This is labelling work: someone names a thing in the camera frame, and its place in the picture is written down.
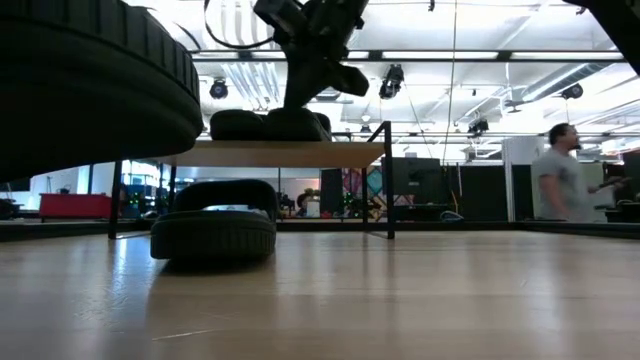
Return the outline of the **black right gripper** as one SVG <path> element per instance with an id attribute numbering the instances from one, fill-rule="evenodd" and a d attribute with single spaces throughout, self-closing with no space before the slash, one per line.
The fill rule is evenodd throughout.
<path id="1" fill-rule="evenodd" d="M 344 24 L 327 24 L 294 52 L 294 69 L 287 73 L 285 108 L 310 103 L 328 87 L 351 95 L 367 93 L 366 76 L 359 69 L 342 63 L 349 55 L 346 43 L 353 31 L 363 26 L 361 17 Z"/>

